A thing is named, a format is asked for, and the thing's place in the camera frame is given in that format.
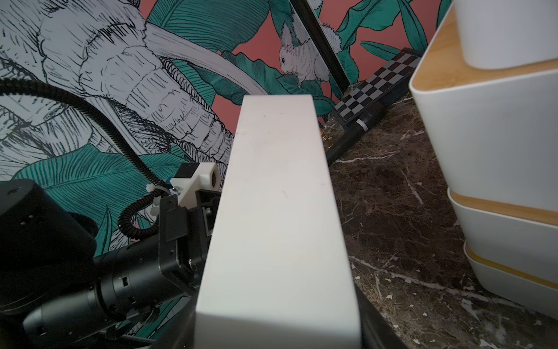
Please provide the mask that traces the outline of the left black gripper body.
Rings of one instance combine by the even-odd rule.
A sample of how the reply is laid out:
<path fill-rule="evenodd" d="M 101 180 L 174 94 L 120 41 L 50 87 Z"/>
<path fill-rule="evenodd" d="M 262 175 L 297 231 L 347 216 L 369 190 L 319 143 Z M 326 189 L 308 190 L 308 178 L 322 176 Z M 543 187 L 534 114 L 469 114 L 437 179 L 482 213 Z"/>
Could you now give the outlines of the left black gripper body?
<path fill-rule="evenodd" d="M 176 195 L 161 199 L 159 270 L 184 292 L 195 292 L 201 285 L 221 195 L 198 190 L 191 209 L 180 206 Z"/>

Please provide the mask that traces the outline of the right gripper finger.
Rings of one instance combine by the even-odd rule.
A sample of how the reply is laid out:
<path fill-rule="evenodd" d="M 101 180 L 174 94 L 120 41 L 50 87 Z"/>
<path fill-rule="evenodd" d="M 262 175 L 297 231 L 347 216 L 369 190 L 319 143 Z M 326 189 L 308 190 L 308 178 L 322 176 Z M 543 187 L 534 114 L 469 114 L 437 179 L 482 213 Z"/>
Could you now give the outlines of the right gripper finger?
<path fill-rule="evenodd" d="M 360 313 L 362 348 L 365 349 L 405 349 L 405 344 L 376 310 L 358 285 L 355 285 Z"/>

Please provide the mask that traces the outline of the grey lid tissue box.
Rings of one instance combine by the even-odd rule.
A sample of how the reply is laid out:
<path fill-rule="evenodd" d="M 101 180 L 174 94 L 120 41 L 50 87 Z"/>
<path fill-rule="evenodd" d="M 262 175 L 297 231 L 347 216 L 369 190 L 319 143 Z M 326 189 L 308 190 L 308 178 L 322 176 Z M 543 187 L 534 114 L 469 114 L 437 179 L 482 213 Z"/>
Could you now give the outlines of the grey lid tissue box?
<path fill-rule="evenodd" d="M 557 59 L 555 0 L 453 3 L 465 62 L 496 70 Z"/>
<path fill-rule="evenodd" d="M 360 315 L 309 95 L 247 95 L 196 305 L 195 348 L 359 348 Z"/>

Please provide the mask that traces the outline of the large bamboo lid tissue box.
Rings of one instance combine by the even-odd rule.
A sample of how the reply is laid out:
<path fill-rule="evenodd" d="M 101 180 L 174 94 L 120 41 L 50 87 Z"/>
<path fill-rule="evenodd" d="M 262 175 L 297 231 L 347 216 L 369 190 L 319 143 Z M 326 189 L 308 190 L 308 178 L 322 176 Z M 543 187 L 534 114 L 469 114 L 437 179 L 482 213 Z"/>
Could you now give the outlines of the large bamboo lid tissue box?
<path fill-rule="evenodd" d="M 557 286 L 557 212 L 463 196 L 448 197 L 475 260 Z"/>

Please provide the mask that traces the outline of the yellow lid tissue box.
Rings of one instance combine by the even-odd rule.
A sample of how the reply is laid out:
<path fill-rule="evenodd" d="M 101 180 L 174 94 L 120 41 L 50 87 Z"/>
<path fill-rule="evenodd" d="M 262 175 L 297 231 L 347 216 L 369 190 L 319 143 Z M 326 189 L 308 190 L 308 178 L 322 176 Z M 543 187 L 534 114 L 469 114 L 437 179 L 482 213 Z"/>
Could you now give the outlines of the yellow lid tissue box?
<path fill-rule="evenodd" d="M 478 282 L 489 292 L 557 319 L 557 283 L 486 260 L 464 243 Z"/>

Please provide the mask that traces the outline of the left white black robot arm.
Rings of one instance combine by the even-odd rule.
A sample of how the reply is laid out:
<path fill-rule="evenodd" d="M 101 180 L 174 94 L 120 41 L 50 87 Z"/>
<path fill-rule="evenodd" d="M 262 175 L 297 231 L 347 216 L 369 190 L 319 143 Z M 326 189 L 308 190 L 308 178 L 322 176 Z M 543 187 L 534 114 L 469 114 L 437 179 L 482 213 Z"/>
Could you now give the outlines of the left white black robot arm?
<path fill-rule="evenodd" d="M 99 228 L 36 182 L 1 184 L 1 344 L 14 348 L 191 348 L 198 290 L 220 200 L 215 163 L 157 177 L 101 111 L 41 81 L 1 94 L 64 103 L 96 123 L 150 182 L 119 229 L 133 243 L 95 255 Z"/>

